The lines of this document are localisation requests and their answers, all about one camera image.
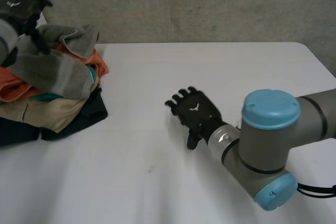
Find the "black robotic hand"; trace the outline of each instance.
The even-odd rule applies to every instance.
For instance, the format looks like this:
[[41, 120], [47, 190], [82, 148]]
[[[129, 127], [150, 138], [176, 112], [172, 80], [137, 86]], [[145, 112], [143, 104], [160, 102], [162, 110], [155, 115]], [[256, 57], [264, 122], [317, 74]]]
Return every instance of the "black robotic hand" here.
[[173, 95], [165, 105], [172, 109], [173, 115], [180, 118], [181, 124], [189, 128], [187, 147], [195, 149], [202, 138], [207, 142], [212, 132], [225, 125], [216, 106], [202, 92], [193, 87], [188, 91], [180, 89], [180, 95]]
[[0, 18], [14, 27], [18, 35], [31, 36], [36, 47], [45, 54], [50, 49], [35, 29], [42, 10], [53, 6], [49, 0], [0, 0]]

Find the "teal fabric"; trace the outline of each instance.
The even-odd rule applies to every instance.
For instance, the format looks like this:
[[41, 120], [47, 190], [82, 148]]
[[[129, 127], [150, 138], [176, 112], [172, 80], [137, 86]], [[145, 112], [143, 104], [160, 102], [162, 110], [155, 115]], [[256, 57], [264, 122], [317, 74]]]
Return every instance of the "teal fabric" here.
[[96, 72], [95, 72], [95, 70], [92, 68], [92, 66], [88, 66], [88, 68], [89, 68], [90, 71], [91, 71], [91, 74], [92, 74], [92, 77], [93, 77], [93, 82], [96, 82], [96, 78], [97, 78], [97, 76], [96, 76]]
[[57, 94], [39, 94], [31, 97], [31, 99], [39, 102], [50, 102], [57, 98], [61, 98], [61, 96]]
[[[93, 78], [93, 84], [92, 86], [94, 85], [94, 83], [96, 82], [96, 78], [97, 78], [97, 75], [96, 75], [96, 72], [95, 70], [91, 67], [91, 66], [88, 66], [91, 74], [92, 74], [92, 78]], [[57, 94], [50, 94], [50, 93], [47, 93], [47, 94], [38, 94], [38, 95], [35, 95], [33, 97], [31, 97], [31, 99], [35, 100], [35, 101], [39, 101], [39, 102], [50, 102], [54, 99], [57, 99], [57, 98], [61, 98], [60, 95], [57, 95]]]

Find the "light blue cap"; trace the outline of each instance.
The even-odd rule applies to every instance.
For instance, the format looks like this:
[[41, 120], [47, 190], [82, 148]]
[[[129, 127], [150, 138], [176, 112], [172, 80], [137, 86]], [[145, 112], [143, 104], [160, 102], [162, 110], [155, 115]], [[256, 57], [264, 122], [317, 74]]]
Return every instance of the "light blue cap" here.
[[298, 182], [293, 175], [287, 173], [273, 180], [261, 189], [253, 200], [266, 211], [272, 211], [286, 203], [296, 192]]
[[245, 98], [242, 118], [257, 129], [277, 130], [295, 123], [300, 113], [300, 104], [292, 95], [280, 90], [261, 89]]

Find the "robotic arm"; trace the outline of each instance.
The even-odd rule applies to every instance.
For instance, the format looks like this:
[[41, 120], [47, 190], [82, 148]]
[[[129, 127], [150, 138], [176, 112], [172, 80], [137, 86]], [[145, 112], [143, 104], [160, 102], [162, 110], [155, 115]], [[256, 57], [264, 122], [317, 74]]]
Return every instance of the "robotic arm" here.
[[0, 66], [8, 67], [15, 62], [18, 36], [31, 36], [37, 48], [49, 54], [43, 37], [35, 29], [37, 20], [49, 0], [0, 0]]
[[188, 89], [165, 103], [189, 127], [187, 147], [193, 150], [204, 138], [214, 159], [261, 208], [276, 209], [296, 190], [316, 198], [336, 196], [335, 187], [298, 184], [285, 169], [291, 148], [336, 137], [336, 89], [298, 98], [279, 90], [254, 91], [244, 101], [241, 131], [222, 121], [204, 93]]

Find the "bird logo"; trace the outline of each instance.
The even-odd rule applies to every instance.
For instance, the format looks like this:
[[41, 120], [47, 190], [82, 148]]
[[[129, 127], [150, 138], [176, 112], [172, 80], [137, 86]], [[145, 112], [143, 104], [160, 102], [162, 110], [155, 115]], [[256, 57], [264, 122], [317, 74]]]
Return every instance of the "bird logo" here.
[[198, 107], [199, 107], [199, 106], [200, 106], [200, 104], [198, 103], [196, 107], [194, 107], [194, 108], [190, 108], [189, 110], [191, 110], [191, 111], [198, 111]]

